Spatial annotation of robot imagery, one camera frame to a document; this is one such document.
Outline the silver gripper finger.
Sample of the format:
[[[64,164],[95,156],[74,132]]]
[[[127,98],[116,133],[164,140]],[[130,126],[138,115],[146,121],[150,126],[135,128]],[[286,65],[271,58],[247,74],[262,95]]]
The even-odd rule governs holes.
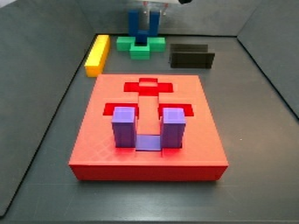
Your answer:
[[[143,9],[144,9],[144,14],[148,14],[148,12],[150,12],[148,1],[143,1]]]
[[[163,8],[160,10],[162,16],[166,16],[166,10],[167,10],[167,8],[168,8],[168,3],[163,3]]]

